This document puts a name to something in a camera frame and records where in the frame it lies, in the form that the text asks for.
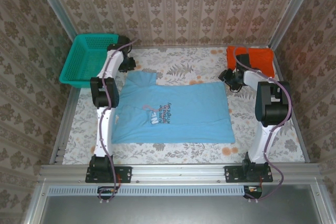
purple cable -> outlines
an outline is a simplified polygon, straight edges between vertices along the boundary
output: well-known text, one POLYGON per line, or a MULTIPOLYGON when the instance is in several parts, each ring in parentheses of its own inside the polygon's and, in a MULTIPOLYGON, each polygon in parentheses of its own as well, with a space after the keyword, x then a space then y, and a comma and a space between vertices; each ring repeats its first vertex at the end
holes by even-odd
POLYGON ((248 70, 250 70, 250 71, 252 71, 252 72, 254 72, 254 73, 257 73, 257 74, 260 75, 261 77, 263 77, 263 78, 265 78, 265 79, 267 79, 267 80, 269 80, 269 81, 271 81, 271 82, 274 82, 276 85, 279 86, 279 88, 281 88, 281 89, 283 90, 283 92, 285 93, 285 95, 286 95, 286 97, 287 97, 287 100, 288 100, 288 112, 287 112, 287 115, 286 115, 285 119, 284 119, 282 122, 280 122, 278 125, 274 126, 274 127, 271 129, 270 134, 269 134, 269 136, 268 136, 268 138, 267 138, 267 141, 266 141, 265 148, 264 148, 264 158, 265 158, 266 162, 267 162, 271 167, 273 167, 275 170, 277 170, 277 172, 281 175, 281 180, 280 180, 279 184, 277 185, 277 187, 276 187, 273 191, 271 191, 269 194, 267 194, 266 196, 263 196, 263 197, 261 197, 261 198, 259 198, 259 199, 255 199, 253 196, 246 194, 246 195, 249 196, 250 198, 255 199, 255 200, 257 201, 257 200, 263 200, 263 199, 266 199, 266 198, 268 198, 269 196, 271 196, 273 193, 275 193, 275 192, 281 187, 282 183, 284 182, 284 181, 283 181, 283 173, 282 173, 282 171, 280 171, 280 169, 279 169, 278 167, 276 167, 274 164, 271 163, 271 161, 269 161, 269 159, 268 159, 267 156, 266 156, 266 152, 267 152, 268 145, 269 145, 269 143, 270 143, 270 141, 271 141, 271 137, 272 137, 272 135, 273 135, 273 132, 274 132, 278 127, 281 127, 282 125, 284 125, 284 124, 288 121, 288 119, 290 118, 291 111, 292 111, 292 102, 291 102, 291 98, 290 98, 290 95, 289 95, 288 91, 287 91, 287 90, 285 89, 285 87, 284 87, 283 85, 281 85, 277 80, 275 80, 275 79, 273 79, 273 78, 271 78, 271 77, 266 76, 266 75, 263 74, 260 70, 256 70, 256 69, 250 68, 250 67, 248 67, 248 66, 242 64, 240 61, 238 61, 238 59, 237 59, 237 57, 236 57, 236 50, 237 50, 237 47, 235 47, 235 49, 234 49, 234 51, 233 51, 233 56, 235 57, 235 60, 236 60, 236 62, 237 62, 239 65, 241 65, 242 67, 244 67, 244 68, 246 68, 246 69, 248 69, 248 70))
POLYGON ((108 93, 108 91, 107 91, 107 87, 106 87, 105 79, 104 79, 104 78, 105 78, 105 74, 106 74, 107 68, 108 68, 108 66, 109 66, 109 63, 110 63, 111 59, 113 58, 113 56, 114 56, 117 52, 119 52, 121 49, 123 49, 123 48, 125 48, 125 47, 128 47, 128 46, 134 44, 137 40, 138 40, 138 39, 135 38, 132 42, 130 42, 130 43, 128 43, 128 44, 125 44, 125 45, 119 47, 117 50, 115 50, 115 51, 112 53, 112 55, 110 56, 110 58, 109 58, 109 60, 108 60, 108 62, 107 62, 107 64, 106 64, 106 66, 105 66, 104 73, 103 73, 103 76, 102 76, 102 83, 103 83, 103 87, 104 87, 104 89, 105 89, 105 93, 106 93, 106 96, 107 96, 107 100, 108 100, 108 102, 109 102, 109 106, 108 106, 107 108, 105 108, 105 109, 103 110, 103 112, 101 113, 101 118, 100 118, 100 120, 99 120, 99 140, 100 140, 101 147, 103 148, 104 152, 106 153, 106 155, 107 155, 107 157, 109 158, 109 161, 110 161, 110 163, 111 163, 111 170, 112 170, 112 174, 113 174, 114 187, 113 187, 112 195, 111 195, 111 197, 110 197, 109 199, 107 199, 107 200, 103 200, 103 199, 101 198, 101 193, 102 193, 104 190, 106 190, 106 188, 100 190, 98 197, 99 197, 100 200, 107 201, 107 202, 115 196, 115 194, 116 194, 116 191, 115 191, 115 190, 116 190, 116 188, 117 188, 117 182, 116 182, 116 180, 115 180, 115 177, 116 177, 116 175, 115 175, 115 171, 116 171, 116 170, 114 169, 113 159, 111 158, 109 152, 107 151, 106 147, 104 146, 104 144, 103 144, 103 138, 102 138, 102 129, 101 129, 102 120, 103 120, 103 117, 104 117, 104 115, 105 115, 105 112, 106 112, 107 110, 109 110, 109 109, 112 108, 111 97, 110 97, 110 95, 109 95, 109 93, 108 93))

